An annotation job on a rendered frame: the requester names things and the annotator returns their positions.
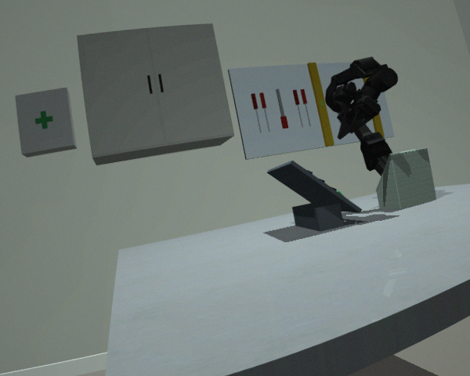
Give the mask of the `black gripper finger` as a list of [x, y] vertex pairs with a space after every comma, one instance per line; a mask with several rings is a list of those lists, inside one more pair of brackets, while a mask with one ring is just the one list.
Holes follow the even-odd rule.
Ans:
[[352, 124], [348, 119], [343, 117], [342, 115], [338, 117], [340, 123], [341, 123], [341, 128], [339, 129], [338, 133], [338, 139], [342, 139], [349, 133], [350, 130], [350, 125]]
[[354, 106], [355, 117], [352, 120], [352, 124], [350, 125], [349, 132], [353, 134], [357, 129], [361, 126], [364, 126], [370, 119], [374, 118], [374, 115], [367, 111], [364, 107], [357, 104]]

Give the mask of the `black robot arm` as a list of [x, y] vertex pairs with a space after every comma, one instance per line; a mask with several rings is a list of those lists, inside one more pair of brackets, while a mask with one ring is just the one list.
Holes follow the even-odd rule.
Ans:
[[[352, 82], [356, 78], [368, 78], [362, 89], [370, 90], [377, 98], [398, 82], [396, 72], [388, 68], [387, 64], [379, 64], [374, 57], [354, 60], [350, 68], [331, 77], [331, 83], [326, 89], [325, 102], [333, 111], [337, 113], [344, 110], [351, 111], [349, 106], [352, 100], [357, 102], [360, 99], [361, 91], [360, 89], [356, 91], [356, 84]], [[342, 86], [337, 88], [339, 85]], [[375, 169], [381, 176], [389, 154], [393, 154], [385, 138], [379, 132], [372, 132], [366, 125], [361, 126], [354, 134], [361, 142], [360, 150], [367, 170]]]

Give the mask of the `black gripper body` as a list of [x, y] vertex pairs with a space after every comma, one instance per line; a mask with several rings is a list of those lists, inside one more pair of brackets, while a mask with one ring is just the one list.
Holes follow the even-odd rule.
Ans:
[[377, 96], [368, 89], [361, 89], [360, 91], [361, 91], [360, 99], [357, 102], [354, 101], [349, 106], [352, 110], [351, 111], [344, 110], [338, 114], [338, 117], [342, 115], [343, 117], [345, 117], [352, 123], [355, 117], [354, 106], [356, 106], [357, 104], [364, 107], [367, 111], [369, 111], [374, 116], [378, 115], [378, 113], [381, 111], [381, 106], [380, 104], [377, 103], [378, 102]]

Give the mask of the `grey switch panel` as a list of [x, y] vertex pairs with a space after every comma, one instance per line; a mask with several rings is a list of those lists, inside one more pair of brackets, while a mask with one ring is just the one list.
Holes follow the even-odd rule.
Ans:
[[313, 172], [293, 160], [267, 173], [312, 203], [292, 207], [296, 226], [320, 232], [331, 230], [344, 226], [341, 212], [362, 211], [343, 197], [340, 191], [328, 186], [324, 180], [318, 179]]

